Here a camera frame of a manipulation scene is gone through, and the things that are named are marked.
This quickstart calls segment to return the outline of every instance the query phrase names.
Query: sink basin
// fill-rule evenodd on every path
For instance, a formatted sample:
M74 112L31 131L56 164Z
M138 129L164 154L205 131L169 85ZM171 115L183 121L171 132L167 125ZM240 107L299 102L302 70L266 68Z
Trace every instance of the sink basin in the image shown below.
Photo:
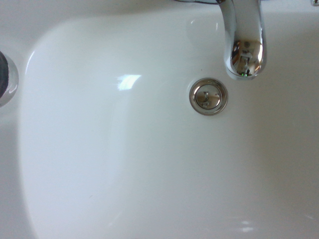
M262 8L267 66L234 81L216 5L2 1L0 238L319 238L319 8ZM214 116L188 98L206 77Z

